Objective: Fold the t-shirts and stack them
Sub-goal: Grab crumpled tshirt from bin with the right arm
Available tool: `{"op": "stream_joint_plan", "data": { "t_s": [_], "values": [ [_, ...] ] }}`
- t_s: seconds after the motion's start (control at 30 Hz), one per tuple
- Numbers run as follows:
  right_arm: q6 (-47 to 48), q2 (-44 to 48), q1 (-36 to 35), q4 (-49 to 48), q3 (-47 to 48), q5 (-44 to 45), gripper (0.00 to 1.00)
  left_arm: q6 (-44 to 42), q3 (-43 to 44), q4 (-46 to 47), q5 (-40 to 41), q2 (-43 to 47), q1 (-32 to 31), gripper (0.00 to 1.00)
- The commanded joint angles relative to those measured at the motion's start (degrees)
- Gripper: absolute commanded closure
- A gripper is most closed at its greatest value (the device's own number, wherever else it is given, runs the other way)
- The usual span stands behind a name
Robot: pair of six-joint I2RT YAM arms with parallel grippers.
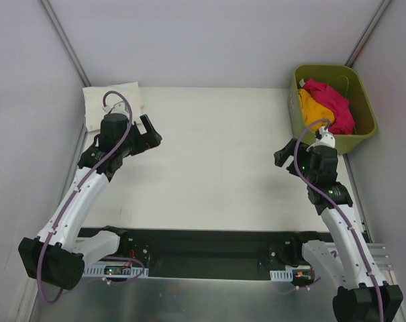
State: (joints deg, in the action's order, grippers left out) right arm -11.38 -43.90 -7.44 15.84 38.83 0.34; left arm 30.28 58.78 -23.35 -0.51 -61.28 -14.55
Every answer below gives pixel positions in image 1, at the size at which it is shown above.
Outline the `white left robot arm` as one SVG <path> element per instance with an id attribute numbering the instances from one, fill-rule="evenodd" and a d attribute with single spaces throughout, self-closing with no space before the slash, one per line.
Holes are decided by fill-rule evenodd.
<path id="1" fill-rule="evenodd" d="M 124 229 L 106 226 L 95 236 L 77 242 L 83 223 L 101 192 L 122 167 L 125 158 L 161 144 L 162 137 L 146 114 L 140 116 L 145 132 L 121 113 L 107 114 L 100 132 L 81 154 L 72 184 L 57 210 L 33 239 L 18 246 L 24 268 L 38 284 L 73 289 L 85 268 L 111 256 L 125 260 L 131 251 Z"/>

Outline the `magenta t shirt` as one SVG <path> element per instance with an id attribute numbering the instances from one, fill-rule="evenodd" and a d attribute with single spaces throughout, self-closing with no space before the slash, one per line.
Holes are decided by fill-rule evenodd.
<path id="1" fill-rule="evenodd" d="M 355 122 L 349 109 L 349 100 L 327 83 L 321 83 L 312 78 L 304 83 L 302 89 L 305 89 L 318 103 L 333 112 L 335 121 L 329 125 L 329 130 L 333 134 L 353 134 Z"/>

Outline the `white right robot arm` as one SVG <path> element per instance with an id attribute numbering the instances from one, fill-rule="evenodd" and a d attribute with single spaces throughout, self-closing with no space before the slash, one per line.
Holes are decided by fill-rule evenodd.
<path id="1" fill-rule="evenodd" d="M 389 284 L 370 253 L 358 226 L 352 198 L 338 182 L 338 153 L 331 144 L 309 146 L 291 139 L 274 153 L 274 163 L 287 167 L 307 185 L 307 196 L 327 226 L 336 247 L 330 251 L 319 240 L 300 241 L 290 247 L 296 264 L 309 263 L 334 292 L 337 321 L 393 321 L 403 302 L 396 284 Z"/>

